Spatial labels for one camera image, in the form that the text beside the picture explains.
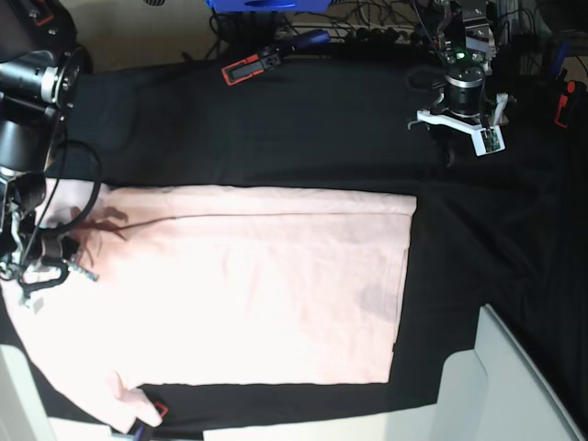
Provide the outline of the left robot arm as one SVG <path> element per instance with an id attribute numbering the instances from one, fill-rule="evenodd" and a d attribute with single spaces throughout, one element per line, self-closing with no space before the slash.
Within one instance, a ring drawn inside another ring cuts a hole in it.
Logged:
<path id="1" fill-rule="evenodd" d="M 500 122 L 508 96 L 487 96 L 496 53 L 487 3 L 431 1 L 427 12 L 437 13 L 435 33 L 427 38 L 442 63 L 438 97 L 409 125 L 465 135 L 477 157 L 503 151 Z"/>

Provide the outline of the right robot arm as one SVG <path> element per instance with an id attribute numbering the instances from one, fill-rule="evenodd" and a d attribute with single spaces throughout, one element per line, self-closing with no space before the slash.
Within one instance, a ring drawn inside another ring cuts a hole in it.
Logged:
<path id="1" fill-rule="evenodd" d="M 59 1 L 1 4 L 1 278 L 15 281 L 25 300 L 61 285 L 81 268 L 72 231 L 95 206 L 102 163 L 89 145 L 69 139 L 66 120 L 85 68 L 85 49 Z M 46 170 L 56 152 L 85 151 L 96 167 L 84 208 L 70 221 L 43 226 L 54 190 Z"/>

